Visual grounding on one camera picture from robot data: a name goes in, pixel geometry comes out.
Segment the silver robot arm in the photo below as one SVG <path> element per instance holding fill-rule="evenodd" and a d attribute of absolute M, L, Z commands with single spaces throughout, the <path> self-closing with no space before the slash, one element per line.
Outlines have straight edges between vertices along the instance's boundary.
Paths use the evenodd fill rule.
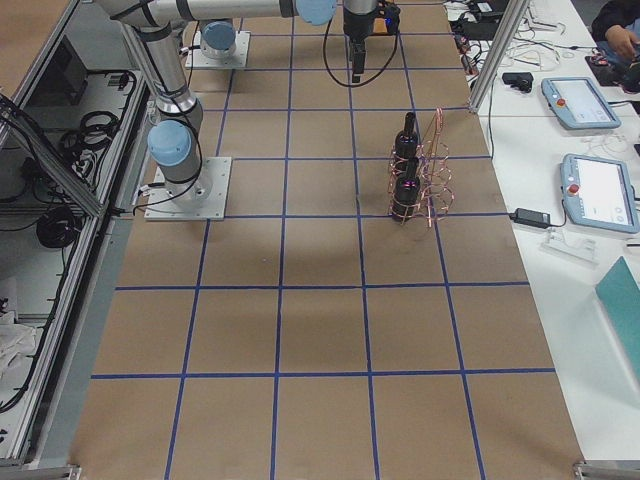
<path fill-rule="evenodd" d="M 112 21 L 123 25 L 135 37 L 134 52 L 141 66 L 150 70 L 156 103 L 167 118 L 185 118 L 202 107 L 192 94 L 179 60 L 179 47 L 173 32 L 185 22 L 204 25 L 201 48 L 226 51 L 217 31 L 232 29 L 234 18 L 292 18 L 298 16 L 314 26 L 331 25 L 335 1 L 100 1 L 98 5 Z M 351 81 L 336 84 L 343 88 L 360 88 L 375 80 L 362 82 L 366 61 L 366 40 L 374 34 L 374 24 L 384 23 L 386 33 L 399 37 L 400 8 L 391 1 L 344 1 L 343 33 L 348 38 L 348 61 Z"/>
<path fill-rule="evenodd" d="M 198 49 L 188 60 L 190 67 L 209 70 L 245 69 L 248 61 L 251 33 L 236 30 L 228 20 L 202 24 L 194 31 Z"/>

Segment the person hand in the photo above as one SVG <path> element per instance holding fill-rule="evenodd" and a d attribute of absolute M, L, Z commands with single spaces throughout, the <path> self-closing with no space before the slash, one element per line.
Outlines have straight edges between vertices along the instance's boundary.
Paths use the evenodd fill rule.
<path fill-rule="evenodd" d="M 629 61 L 635 58 L 639 38 L 633 31 L 621 25 L 613 25 L 606 30 L 605 38 L 619 57 Z"/>

